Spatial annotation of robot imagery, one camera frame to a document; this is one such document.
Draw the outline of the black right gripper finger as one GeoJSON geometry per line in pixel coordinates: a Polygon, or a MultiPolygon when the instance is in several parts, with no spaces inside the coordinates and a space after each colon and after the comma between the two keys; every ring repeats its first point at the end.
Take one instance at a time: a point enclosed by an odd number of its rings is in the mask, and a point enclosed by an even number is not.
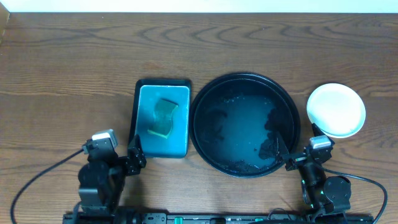
{"type": "Polygon", "coordinates": [[[312,131],[315,137],[325,135],[325,133],[315,123],[312,123],[312,131]]]}
{"type": "Polygon", "coordinates": [[[275,131],[274,138],[277,143],[277,157],[285,157],[289,155],[289,151],[280,132],[275,131]]]}

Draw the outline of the light green plate with scribble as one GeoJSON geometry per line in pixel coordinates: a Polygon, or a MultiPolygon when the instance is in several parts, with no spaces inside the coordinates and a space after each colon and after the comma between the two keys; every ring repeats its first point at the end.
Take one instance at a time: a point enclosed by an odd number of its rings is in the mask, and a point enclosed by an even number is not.
{"type": "Polygon", "coordinates": [[[332,138],[348,138],[364,126],[366,108],[350,87],[327,83],[316,88],[307,101],[307,116],[332,138]]]}

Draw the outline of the green yellow sponge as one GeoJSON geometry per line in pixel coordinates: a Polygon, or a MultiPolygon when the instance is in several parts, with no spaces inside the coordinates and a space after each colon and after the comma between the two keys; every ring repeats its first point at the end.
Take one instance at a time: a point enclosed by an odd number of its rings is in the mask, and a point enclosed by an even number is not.
{"type": "Polygon", "coordinates": [[[153,112],[154,122],[147,130],[149,134],[154,134],[162,138],[168,139],[173,128],[173,115],[178,105],[160,99],[156,104],[153,112]]]}

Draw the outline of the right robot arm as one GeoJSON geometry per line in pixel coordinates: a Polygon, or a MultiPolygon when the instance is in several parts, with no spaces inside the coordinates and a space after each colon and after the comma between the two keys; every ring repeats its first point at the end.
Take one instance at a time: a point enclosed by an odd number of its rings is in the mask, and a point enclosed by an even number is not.
{"type": "Polygon", "coordinates": [[[322,166],[331,159],[335,142],[312,124],[314,137],[303,152],[290,153],[282,135],[275,133],[279,159],[287,171],[298,170],[301,176],[303,199],[316,215],[343,213],[351,208],[351,182],[343,175],[327,177],[322,166]]]}

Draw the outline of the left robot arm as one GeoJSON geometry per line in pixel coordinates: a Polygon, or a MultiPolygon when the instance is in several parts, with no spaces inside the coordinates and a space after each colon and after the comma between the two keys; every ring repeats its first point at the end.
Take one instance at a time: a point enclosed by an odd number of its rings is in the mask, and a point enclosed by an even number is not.
{"type": "Polygon", "coordinates": [[[85,214],[94,217],[114,215],[127,176],[138,175],[146,166],[141,139],[135,135],[127,147],[127,156],[118,156],[110,138],[89,139],[83,145],[88,163],[79,173],[79,196],[85,214]]]}

